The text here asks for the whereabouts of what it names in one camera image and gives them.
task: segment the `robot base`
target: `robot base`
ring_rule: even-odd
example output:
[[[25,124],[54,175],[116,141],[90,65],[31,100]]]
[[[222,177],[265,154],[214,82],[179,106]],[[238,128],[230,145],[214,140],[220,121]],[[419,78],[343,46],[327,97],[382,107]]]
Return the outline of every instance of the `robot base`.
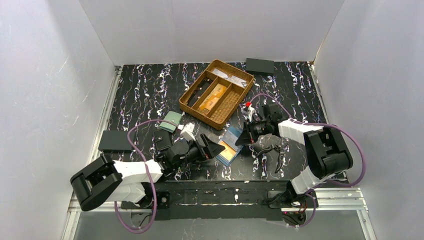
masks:
[[[277,194],[281,194],[281,193],[283,193],[283,191],[278,191],[278,190],[275,190],[275,191],[268,191],[268,192],[267,192],[267,196],[268,196],[268,198],[272,198],[272,197],[274,197],[275,195],[277,195]],[[312,191],[312,192],[310,193],[310,195],[311,195],[312,197],[314,197],[314,198],[315,198],[315,204],[316,204],[316,207],[318,207],[317,194],[315,193],[315,191]],[[314,207],[314,203],[312,202],[312,199],[311,199],[310,197],[307,197],[307,198],[306,198],[306,203],[307,203],[307,207],[308,207],[308,208],[313,208],[313,207]],[[279,201],[276,201],[276,202],[274,202],[273,204],[269,205],[269,207],[270,207],[271,209],[281,209],[281,208],[293,208],[294,206],[292,206],[291,204],[281,203],[281,202],[279,202]]]

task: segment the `white wall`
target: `white wall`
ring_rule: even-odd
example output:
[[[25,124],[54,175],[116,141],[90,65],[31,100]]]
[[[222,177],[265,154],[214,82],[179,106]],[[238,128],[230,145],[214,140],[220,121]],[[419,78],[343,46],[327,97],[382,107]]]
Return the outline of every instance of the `white wall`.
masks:
[[[60,239],[113,75],[78,0],[0,3],[1,239]]]
[[[378,239],[423,238],[423,56],[423,1],[346,0],[315,62],[330,122],[368,157],[360,187]]]
[[[313,61],[344,0],[80,0],[115,65]]]

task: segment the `blue package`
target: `blue package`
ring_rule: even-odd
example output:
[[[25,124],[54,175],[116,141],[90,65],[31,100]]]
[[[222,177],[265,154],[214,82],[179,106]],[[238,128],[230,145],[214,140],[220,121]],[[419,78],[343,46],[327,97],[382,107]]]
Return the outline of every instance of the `blue package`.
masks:
[[[216,158],[227,167],[231,164],[232,161],[234,161],[234,159],[237,157],[237,155],[240,153],[240,151],[243,148],[243,146],[236,146],[236,141],[241,134],[242,134],[241,130],[233,126],[230,126],[228,130],[226,131],[226,133],[224,134],[224,136],[222,136],[221,140],[218,142],[218,144],[221,144],[225,148],[230,147],[233,150],[231,151],[231,153],[235,152],[235,154],[232,156],[231,159],[228,159],[227,157],[224,157],[223,155],[223,154],[225,155],[229,154],[229,151],[227,149],[221,152],[218,156],[216,156]]]

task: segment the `brown woven tray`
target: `brown woven tray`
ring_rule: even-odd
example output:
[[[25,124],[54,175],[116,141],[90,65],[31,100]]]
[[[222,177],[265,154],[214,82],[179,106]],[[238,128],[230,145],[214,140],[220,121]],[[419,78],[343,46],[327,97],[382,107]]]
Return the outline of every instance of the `brown woven tray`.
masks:
[[[241,78],[246,81],[247,86],[245,88],[238,86],[224,78],[221,78],[212,73],[212,71],[218,68],[222,72],[227,75],[233,75],[238,78]],[[209,78],[213,82],[207,88],[207,90],[200,96],[200,98],[196,101],[193,107],[189,107],[187,105],[188,100],[197,85],[204,78]],[[181,96],[179,99],[179,107],[184,112],[194,116],[195,118],[205,122],[206,124],[214,127],[217,130],[223,129],[224,125],[230,119],[231,115],[237,109],[242,100],[246,97],[249,90],[252,88],[254,82],[253,75],[244,72],[236,67],[233,67],[225,62],[220,60],[214,60],[207,66],[206,70],[204,70],[200,76],[196,79],[196,81],[190,86],[190,88]],[[211,108],[211,110],[207,110],[206,108],[201,110],[199,106],[203,103],[205,98],[212,92],[217,84],[222,84],[227,87],[224,94],[219,98],[218,102]]]

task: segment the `black white marbled tabletop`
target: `black white marbled tabletop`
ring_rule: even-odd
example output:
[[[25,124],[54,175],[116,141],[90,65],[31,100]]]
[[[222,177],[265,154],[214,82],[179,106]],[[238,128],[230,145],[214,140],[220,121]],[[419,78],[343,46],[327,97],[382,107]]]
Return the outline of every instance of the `black white marbled tabletop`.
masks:
[[[230,63],[244,69],[242,62]],[[150,119],[163,119],[168,111],[181,112],[179,98],[208,66],[208,63],[175,63],[124,65],[119,79],[109,130],[129,130],[136,124]],[[257,93],[274,96],[282,103],[294,118],[300,121],[325,123],[325,117],[315,89],[307,62],[276,62],[273,76],[255,75],[255,82],[242,103]],[[253,103],[257,108],[269,103],[265,97]],[[245,116],[240,108],[232,115],[223,130],[215,130],[189,114],[184,114],[181,124],[195,123],[195,134],[206,134],[218,142],[228,126],[243,127]],[[152,142],[155,124],[141,126],[136,134],[136,145],[146,158],[154,157]],[[177,130],[173,140],[180,139]],[[256,144],[245,147],[232,162],[224,166],[216,159],[192,164],[185,172],[178,172],[175,180],[228,181],[228,180],[290,180],[296,177],[306,166],[305,148],[288,139],[286,157],[282,169],[275,172],[277,156],[275,151],[255,158],[256,152],[271,143],[278,143],[276,136],[261,137]],[[141,161],[136,152],[131,154],[112,154],[112,159],[125,162]]]

